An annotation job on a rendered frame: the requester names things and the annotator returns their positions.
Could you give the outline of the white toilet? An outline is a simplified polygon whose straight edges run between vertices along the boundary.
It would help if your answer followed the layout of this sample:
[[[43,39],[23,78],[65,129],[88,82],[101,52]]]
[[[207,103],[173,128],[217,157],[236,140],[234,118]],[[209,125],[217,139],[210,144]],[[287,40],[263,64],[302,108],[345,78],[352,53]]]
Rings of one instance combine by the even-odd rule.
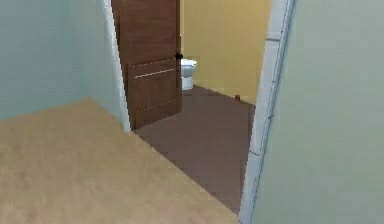
[[[182,90],[190,90],[193,88],[193,74],[196,70],[197,62],[191,59],[181,60],[181,78]]]

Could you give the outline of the brown wooden room door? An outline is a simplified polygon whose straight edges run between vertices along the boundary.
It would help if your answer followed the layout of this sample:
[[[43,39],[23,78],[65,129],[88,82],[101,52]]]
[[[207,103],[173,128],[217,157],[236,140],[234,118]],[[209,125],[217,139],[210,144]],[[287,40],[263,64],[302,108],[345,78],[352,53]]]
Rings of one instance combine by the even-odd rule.
[[[180,0],[111,2],[130,128],[140,129],[181,111]]]

